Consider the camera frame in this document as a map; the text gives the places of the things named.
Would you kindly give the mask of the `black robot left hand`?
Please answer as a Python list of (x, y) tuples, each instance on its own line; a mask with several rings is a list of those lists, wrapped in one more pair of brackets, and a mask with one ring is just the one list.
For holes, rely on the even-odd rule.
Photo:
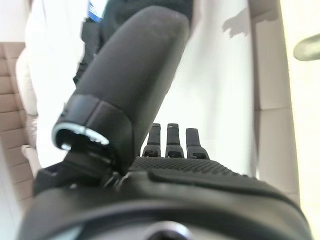
[(181, 60), (187, 15), (147, 5), (94, 58), (53, 126), (67, 154), (38, 171), (19, 240), (310, 240), (279, 190), (208, 158), (194, 128), (187, 158), (176, 125), (160, 157), (154, 119)]

